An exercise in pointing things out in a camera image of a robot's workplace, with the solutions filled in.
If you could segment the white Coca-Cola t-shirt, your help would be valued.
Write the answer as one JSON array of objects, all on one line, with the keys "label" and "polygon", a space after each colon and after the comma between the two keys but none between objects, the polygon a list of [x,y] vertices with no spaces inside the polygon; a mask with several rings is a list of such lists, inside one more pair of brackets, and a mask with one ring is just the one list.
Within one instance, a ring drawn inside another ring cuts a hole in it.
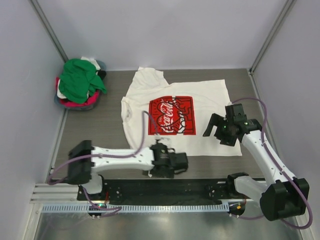
[{"label": "white Coca-Cola t-shirt", "polygon": [[229,102],[223,79],[169,84],[162,71],[139,67],[121,99],[126,140],[137,149],[142,134],[145,147],[154,144],[154,135],[159,134],[188,156],[241,156],[239,142],[226,146],[213,136],[203,136],[211,115],[224,116]]}]

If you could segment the grey laundry basket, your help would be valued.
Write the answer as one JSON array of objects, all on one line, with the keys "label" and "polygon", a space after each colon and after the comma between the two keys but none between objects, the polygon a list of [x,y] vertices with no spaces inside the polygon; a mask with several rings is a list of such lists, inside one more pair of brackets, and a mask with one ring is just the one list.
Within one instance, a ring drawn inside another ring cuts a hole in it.
[{"label": "grey laundry basket", "polygon": [[[96,60],[98,66],[100,67],[100,70],[97,71],[97,75],[100,77],[102,82],[107,79],[107,67],[106,64],[103,61]],[[59,78],[56,77],[55,80],[55,89],[56,89],[56,94],[54,95],[54,102],[56,105],[60,106],[63,109],[66,110],[73,110],[73,111],[89,111],[92,110],[93,108],[96,107],[96,105],[99,102],[99,99],[102,95],[102,92],[98,89],[93,96],[89,96],[87,101],[85,103],[75,103],[72,102],[66,98],[59,98],[58,97],[58,83],[59,83]]]}]

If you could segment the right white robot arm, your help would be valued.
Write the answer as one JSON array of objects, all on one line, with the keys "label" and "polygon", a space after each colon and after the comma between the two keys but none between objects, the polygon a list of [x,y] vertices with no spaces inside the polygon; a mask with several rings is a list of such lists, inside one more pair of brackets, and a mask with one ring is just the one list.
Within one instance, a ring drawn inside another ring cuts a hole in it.
[{"label": "right white robot arm", "polygon": [[231,198],[244,195],[260,206],[263,216],[269,221],[303,215],[309,210],[310,186],[306,179],[297,178],[267,140],[263,126],[257,119],[249,119],[242,104],[225,107],[225,116],[213,113],[203,133],[214,136],[220,144],[234,147],[240,142],[253,156],[265,183],[260,183],[248,174],[234,173],[227,176],[225,191]]}]

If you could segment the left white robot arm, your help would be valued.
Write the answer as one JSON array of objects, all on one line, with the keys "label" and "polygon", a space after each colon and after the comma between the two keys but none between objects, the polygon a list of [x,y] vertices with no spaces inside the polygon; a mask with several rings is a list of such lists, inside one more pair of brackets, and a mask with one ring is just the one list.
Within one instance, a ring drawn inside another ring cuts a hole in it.
[{"label": "left white robot arm", "polygon": [[107,192],[100,172],[107,170],[141,170],[151,177],[170,178],[188,170],[185,152],[156,141],[147,147],[134,149],[108,149],[92,146],[84,140],[68,153],[71,162],[67,167],[66,183],[85,188],[88,195],[100,200]]}]

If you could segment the pink t-shirt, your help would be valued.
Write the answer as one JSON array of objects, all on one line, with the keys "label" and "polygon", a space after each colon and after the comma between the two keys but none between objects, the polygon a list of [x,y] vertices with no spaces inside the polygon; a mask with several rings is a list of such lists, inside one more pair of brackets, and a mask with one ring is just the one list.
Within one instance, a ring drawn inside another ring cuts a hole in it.
[{"label": "pink t-shirt", "polygon": [[66,109],[66,110],[73,110],[73,111],[89,111],[96,107],[98,104],[99,98],[101,96],[101,91],[97,90],[93,96],[89,96],[87,101],[84,103],[75,103],[66,98],[59,98],[58,93],[54,95],[54,102]]}]

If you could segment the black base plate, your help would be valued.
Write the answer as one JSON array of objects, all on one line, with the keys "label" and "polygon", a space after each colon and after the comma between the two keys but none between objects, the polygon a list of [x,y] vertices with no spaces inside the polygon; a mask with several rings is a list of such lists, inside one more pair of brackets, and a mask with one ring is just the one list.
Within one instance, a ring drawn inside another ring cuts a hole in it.
[{"label": "black base plate", "polygon": [[202,179],[107,179],[102,193],[89,196],[92,201],[130,206],[219,205],[223,200],[243,200],[232,192],[225,178]]}]

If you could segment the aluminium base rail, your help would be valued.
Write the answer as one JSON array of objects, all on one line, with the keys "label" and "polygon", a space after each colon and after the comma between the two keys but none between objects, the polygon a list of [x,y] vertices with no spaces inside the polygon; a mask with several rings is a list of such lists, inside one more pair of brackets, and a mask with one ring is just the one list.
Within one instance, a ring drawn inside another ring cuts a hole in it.
[{"label": "aluminium base rail", "polygon": [[59,183],[48,185],[38,183],[35,185],[30,197],[30,203],[68,203],[77,201],[78,186]]}]

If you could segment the right aluminium frame post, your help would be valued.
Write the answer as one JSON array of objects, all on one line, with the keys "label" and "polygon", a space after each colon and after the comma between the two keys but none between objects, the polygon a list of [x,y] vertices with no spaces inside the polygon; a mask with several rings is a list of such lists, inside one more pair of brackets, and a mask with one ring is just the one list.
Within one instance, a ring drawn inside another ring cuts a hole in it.
[{"label": "right aluminium frame post", "polygon": [[286,18],[290,14],[292,8],[294,7],[296,0],[286,0],[281,11],[279,12],[278,16],[275,19],[266,39],[263,42],[261,49],[259,50],[252,66],[249,69],[249,72],[252,74],[257,69],[259,63],[261,62],[262,58],[264,57],[265,53],[267,52],[268,48],[271,46],[272,42],[274,41],[275,37],[277,36],[278,32],[280,31],[282,25],[284,24]]}]

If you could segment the aluminium frame post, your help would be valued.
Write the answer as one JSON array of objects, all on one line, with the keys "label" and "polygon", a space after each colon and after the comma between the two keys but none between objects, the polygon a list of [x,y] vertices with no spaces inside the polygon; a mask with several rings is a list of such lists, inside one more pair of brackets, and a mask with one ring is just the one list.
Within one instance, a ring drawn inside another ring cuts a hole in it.
[{"label": "aluminium frame post", "polygon": [[275,19],[266,39],[263,42],[261,49],[259,50],[252,66],[249,69],[249,72],[252,74],[257,69],[259,63],[261,62],[262,58],[264,57],[265,53],[267,52],[268,48],[271,46],[272,42],[274,41],[275,37],[277,36],[278,32],[280,31],[282,25],[284,24],[286,18],[290,14],[292,8],[294,7],[296,0],[286,0],[281,11],[279,12],[278,16]]},{"label": "aluminium frame post", "polygon": [[51,26],[44,10],[42,9],[41,5],[39,4],[38,0],[28,0],[31,7],[33,8],[35,14],[37,15],[40,23],[44,27],[44,30],[46,31],[48,37],[50,38],[51,42],[53,43],[57,53],[61,57],[61,59],[64,62],[67,62],[69,60],[63,46],[61,45],[53,27]]}]

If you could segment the left aluminium frame post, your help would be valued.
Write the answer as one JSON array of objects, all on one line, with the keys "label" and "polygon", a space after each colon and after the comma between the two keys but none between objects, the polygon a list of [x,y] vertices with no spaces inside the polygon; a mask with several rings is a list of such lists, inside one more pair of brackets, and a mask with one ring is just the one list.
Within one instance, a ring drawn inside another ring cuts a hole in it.
[{"label": "left aluminium frame post", "polygon": [[50,38],[51,42],[53,43],[57,53],[61,57],[61,59],[64,62],[67,62],[69,60],[63,46],[61,45],[53,27],[51,26],[44,10],[42,9],[41,5],[39,4],[38,0],[28,0],[31,7],[33,8],[35,14],[37,15],[40,23],[44,27],[44,30],[46,31],[48,37]]}]

